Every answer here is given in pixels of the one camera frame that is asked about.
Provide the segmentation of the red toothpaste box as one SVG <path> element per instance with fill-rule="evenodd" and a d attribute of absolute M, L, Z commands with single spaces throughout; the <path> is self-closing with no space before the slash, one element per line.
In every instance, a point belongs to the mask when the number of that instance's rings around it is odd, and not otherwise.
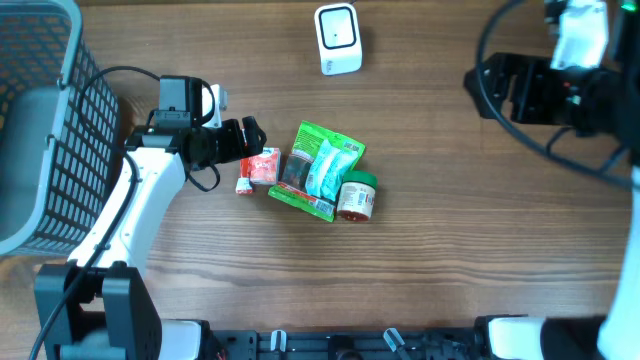
<path fill-rule="evenodd" d="M 250 180 L 250 169 L 250 158 L 246 157 L 241 159 L 239 178 L 235 187 L 235 192 L 238 195 L 250 195 L 254 192 L 254 188 Z"/>

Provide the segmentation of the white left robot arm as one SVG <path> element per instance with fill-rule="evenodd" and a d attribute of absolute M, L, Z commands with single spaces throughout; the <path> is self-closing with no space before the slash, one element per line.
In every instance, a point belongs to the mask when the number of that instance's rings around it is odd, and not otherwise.
<path fill-rule="evenodd" d="M 30 356 L 50 359 L 214 359 L 220 346 L 204 320 L 162 319 L 143 280 L 173 198 L 196 169 L 262 152 L 253 117 L 217 128 L 172 121 L 138 126 L 125 143 L 117 184 L 98 220 L 63 265 L 36 276 L 41 322 Z"/>

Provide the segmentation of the green snack bag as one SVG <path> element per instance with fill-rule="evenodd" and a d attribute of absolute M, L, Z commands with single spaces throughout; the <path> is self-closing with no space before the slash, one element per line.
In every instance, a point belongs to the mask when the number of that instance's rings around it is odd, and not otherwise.
<path fill-rule="evenodd" d="M 328 139 L 333 147 L 358 152 L 357 160 L 346 173 L 355 168 L 366 150 L 366 145 L 358 140 L 303 121 L 287 157 L 285 168 L 278 182 L 269 189 L 268 195 L 322 220 L 333 222 L 338 194 L 335 201 L 330 201 L 311 196 L 305 190 L 307 175 L 325 139 Z"/>

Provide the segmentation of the light blue wipes packet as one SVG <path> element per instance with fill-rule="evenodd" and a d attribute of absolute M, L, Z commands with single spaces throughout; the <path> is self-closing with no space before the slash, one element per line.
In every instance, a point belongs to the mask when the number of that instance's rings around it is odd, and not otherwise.
<path fill-rule="evenodd" d="M 357 156 L 357 151 L 333 147 L 325 139 L 307 175 L 306 192 L 314 197 L 335 201 L 342 178 Z"/>

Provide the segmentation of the green lid jar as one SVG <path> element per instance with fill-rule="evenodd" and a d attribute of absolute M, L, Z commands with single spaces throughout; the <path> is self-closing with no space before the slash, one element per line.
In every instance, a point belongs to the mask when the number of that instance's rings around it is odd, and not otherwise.
<path fill-rule="evenodd" d="M 358 170 L 348 171 L 340 188 L 337 215 L 354 222 L 368 221 L 373 212 L 378 179 Z"/>

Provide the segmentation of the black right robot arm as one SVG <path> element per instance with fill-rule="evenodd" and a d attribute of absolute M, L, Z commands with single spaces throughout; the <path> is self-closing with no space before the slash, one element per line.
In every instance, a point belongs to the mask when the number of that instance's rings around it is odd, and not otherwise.
<path fill-rule="evenodd" d="M 620 232 L 620 264 L 602 315 L 497 317 L 486 328 L 500 359 L 635 359 L 639 355 L 639 6 L 621 3 L 610 32 L 604 1 L 548 1 L 557 29 L 548 57 L 490 53 L 517 8 L 497 8 L 480 32 L 463 85 L 478 114 L 569 172 L 562 195 L 586 207 L 583 231 L 605 220 Z"/>

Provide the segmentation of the small red carton box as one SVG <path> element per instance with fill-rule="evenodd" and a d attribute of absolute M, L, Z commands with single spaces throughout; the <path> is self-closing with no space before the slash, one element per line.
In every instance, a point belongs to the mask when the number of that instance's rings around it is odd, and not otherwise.
<path fill-rule="evenodd" d="M 279 178 L 281 151 L 265 147 L 259 155 L 249 158 L 249 179 L 256 185 L 275 185 Z"/>

